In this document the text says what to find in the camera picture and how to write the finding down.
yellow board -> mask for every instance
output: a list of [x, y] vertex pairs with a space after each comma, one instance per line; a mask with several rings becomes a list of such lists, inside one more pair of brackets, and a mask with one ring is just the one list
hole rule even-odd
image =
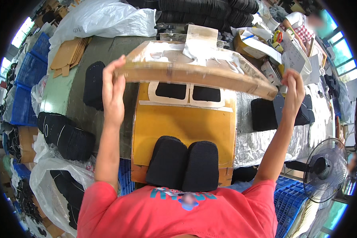
[[[149, 100], [148, 84], [140, 83], [138, 101]], [[174, 136], [187, 147], [201, 140], [213, 142], [218, 148], [219, 168], [233, 167], [236, 135], [236, 96], [233, 91], [225, 90], [225, 107], [232, 108], [233, 112], [140, 105], [137, 102], [133, 128], [133, 164], [148, 166], [157, 139]]]

aluminum foil insulation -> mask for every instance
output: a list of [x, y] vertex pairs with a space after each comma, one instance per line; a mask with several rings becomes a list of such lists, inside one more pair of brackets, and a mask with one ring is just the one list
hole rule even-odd
[[[268, 145], [275, 135], [276, 130], [253, 131], [251, 101], [258, 96], [236, 92], [237, 94], [237, 136], [235, 146], [234, 169], [260, 164]], [[297, 158], [308, 158], [309, 125], [295, 126], [290, 146], [288, 147], [286, 161]]]

blue plastic crate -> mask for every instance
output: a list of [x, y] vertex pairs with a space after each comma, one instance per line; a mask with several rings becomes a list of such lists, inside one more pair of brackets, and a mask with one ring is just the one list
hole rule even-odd
[[276, 238], [286, 236], [302, 204], [308, 199], [303, 183], [295, 182], [279, 188], [274, 193], [275, 213], [278, 221]]
[[47, 63], [28, 52], [21, 64], [15, 83], [32, 88], [46, 75], [47, 69]]
[[37, 117], [32, 107], [30, 88], [17, 85], [13, 101], [11, 124], [18, 126], [37, 126]]
[[30, 170], [25, 166], [25, 164], [15, 164], [13, 163], [13, 168], [16, 170], [17, 174], [21, 179], [30, 179]]
[[341, 119], [341, 112], [340, 112], [340, 104], [338, 104], [338, 98], [332, 97], [333, 108], [335, 110], [335, 115], [340, 117]]
[[286, 178], [283, 176], [279, 176], [279, 178], [276, 180], [276, 187], [275, 187], [275, 191], [277, 191], [279, 188], [282, 188], [284, 186], [288, 186], [292, 183], [295, 183], [296, 180], [290, 179], [290, 178]]
[[37, 56], [40, 60], [48, 63], [49, 47], [49, 36], [42, 32], [30, 52]]
[[135, 190], [135, 182], [131, 181], [131, 160], [120, 158], [118, 178], [122, 188], [121, 196]]

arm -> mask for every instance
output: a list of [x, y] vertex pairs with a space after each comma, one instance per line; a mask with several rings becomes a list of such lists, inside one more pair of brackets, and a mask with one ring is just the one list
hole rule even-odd
[[124, 118], [123, 93], [126, 86], [124, 76], [113, 79], [113, 71], [125, 64], [125, 56], [111, 62], [103, 69], [103, 108], [104, 123], [100, 137], [95, 181], [109, 183], [118, 190], [119, 171], [119, 131]]
[[305, 91], [300, 74], [293, 69], [288, 69], [283, 78], [283, 84], [288, 87], [288, 91], [284, 100], [282, 120], [263, 156], [253, 185], [263, 180], [276, 181], [279, 177], [290, 144], [295, 117], [304, 100]]
[[307, 53], [307, 48], [303, 44], [303, 41], [300, 39], [299, 35], [294, 31], [294, 29], [292, 28], [290, 22], [287, 19], [284, 19], [283, 26], [286, 28], [286, 30], [288, 28], [291, 28], [293, 30], [293, 32], [295, 34], [295, 38], [299, 41], [301, 48], [304, 50], [305, 53]]

paper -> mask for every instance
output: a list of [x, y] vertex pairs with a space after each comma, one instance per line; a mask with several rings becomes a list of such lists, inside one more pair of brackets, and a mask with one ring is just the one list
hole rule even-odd
[[288, 59], [288, 63], [284, 64], [285, 70], [291, 68], [295, 69], [297, 72], [301, 72], [305, 64], [305, 59], [287, 34], [283, 34], [281, 46], [284, 49], [283, 55]]
[[304, 85], [318, 83], [320, 81], [320, 66], [318, 55], [311, 56], [308, 59], [311, 63], [312, 72], [309, 74], [308, 78], [304, 80]]
[[266, 55], [270, 56], [271, 58], [273, 58], [276, 62], [278, 62], [279, 64], [282, 63], [282, 55], [277, 52], [274, 48], [260, 42], [257, 40], [254, 40], [253, 38], [249, 38], [249, 39], [245, 39], [243, 41], [243, 43], [245, 43], [246, 45], [248, 45], [249, 47], [252, 47], [258, 51], [261, 51], [263, 53], [265, 53]]

